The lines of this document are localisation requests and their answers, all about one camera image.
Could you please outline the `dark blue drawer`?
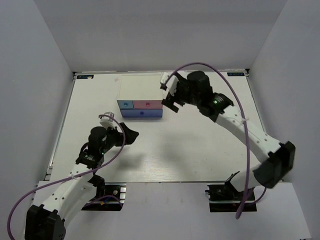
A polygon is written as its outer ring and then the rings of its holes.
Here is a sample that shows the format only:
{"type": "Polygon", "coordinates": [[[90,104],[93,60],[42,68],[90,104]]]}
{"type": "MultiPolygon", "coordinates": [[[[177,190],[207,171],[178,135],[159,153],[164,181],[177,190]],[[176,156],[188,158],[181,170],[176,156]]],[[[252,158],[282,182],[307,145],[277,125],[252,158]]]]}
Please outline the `dark blue drawer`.
{"type": "Polygon", "coordinates": [[[162,118],[163,109],[120,109],[123,118],[162,118]]]}

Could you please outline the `pink drawer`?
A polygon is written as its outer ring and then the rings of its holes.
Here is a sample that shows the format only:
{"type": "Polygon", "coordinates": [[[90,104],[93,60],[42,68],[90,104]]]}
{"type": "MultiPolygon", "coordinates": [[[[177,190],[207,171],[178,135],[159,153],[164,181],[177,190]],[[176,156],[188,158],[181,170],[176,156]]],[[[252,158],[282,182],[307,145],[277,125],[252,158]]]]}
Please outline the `pink drawer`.
{"type": "Polygon", "coordinates": [[[161,100],[133,100],[135,109],[162,109],[161,100]]]}

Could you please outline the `light blue drawer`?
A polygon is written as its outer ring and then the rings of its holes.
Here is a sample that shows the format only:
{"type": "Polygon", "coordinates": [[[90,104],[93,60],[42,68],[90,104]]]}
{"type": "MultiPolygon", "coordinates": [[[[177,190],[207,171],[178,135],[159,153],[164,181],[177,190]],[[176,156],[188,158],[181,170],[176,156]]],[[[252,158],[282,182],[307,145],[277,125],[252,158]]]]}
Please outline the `light blue drawer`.
{"type": "Polygon", "coordinates": [[[117,103],[120,109],[134,109],[132,100],[117,100],[117,103]]]}

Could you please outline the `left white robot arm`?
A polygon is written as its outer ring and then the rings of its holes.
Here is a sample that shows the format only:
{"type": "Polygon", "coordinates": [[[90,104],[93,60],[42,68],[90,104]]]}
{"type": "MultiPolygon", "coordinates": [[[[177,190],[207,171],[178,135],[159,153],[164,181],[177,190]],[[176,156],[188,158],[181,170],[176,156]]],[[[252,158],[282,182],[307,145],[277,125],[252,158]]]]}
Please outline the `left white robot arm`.
{"type": "Polygon", "coordinates": [[[96,174],[104,163],[104,155],[113,147],[131,145],[139,136],[121,122],[120,129],[102,124],[91,129],[69,173],[40,205],[33,204],[26,214],[24,238],[26,240],[62,240],[73,218],[90,200],[105,196],[105,180],[96,174]]]}

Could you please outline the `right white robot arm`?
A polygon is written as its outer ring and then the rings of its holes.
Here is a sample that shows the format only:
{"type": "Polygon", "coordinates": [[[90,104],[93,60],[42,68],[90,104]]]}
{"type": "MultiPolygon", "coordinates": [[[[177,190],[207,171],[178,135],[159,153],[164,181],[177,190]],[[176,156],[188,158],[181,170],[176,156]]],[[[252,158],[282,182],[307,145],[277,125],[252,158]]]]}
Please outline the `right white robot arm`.
{"type": "Polygon", "coordinates": [[[296,147],[290,141],[282,143],[256,127],[241,115],[240,109],[222,93],[213,91],[209,77],[203,71],[181,76],[165,74],[160,87],[167,95],[162,104],[174,112],[185,104],[196,106],[199,112],[228,130],[253,154],[259,164],[249,170],[232,174],[224,183],[223,192],[236,200],[246,188],[263,186],[272,189],[294,165],[296,147]]]}

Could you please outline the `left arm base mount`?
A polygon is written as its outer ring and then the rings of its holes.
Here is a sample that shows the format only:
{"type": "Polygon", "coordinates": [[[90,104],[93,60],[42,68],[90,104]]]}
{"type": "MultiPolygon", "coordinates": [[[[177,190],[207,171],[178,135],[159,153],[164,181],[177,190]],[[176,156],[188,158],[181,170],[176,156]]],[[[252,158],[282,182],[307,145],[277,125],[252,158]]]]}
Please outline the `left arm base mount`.
{"type": "Polygon", "coordinates": [[[82,211],[119,212],[122,210],[126,197],[126,183],[105,183],[103,195],[90,200],[82,211]]]}

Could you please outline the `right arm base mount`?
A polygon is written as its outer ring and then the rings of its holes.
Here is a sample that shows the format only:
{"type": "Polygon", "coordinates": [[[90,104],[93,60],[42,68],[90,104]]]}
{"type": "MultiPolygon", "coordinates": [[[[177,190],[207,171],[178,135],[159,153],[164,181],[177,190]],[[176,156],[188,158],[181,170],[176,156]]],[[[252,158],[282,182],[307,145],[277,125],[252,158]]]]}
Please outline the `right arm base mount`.
{"type": "MultiPolygon", "coordinates": [[[[233,173],[226,181],[209,183],[205,194],[208,196],[209,211],[211,213],[235,213],[241,205],[244,195],[246,173],[233,173]]],[[[252,173],[249,174],[248,197],[243,206],[244,212],[256,212],[257,206],[253,190],[260,184],[252,173]]]]}

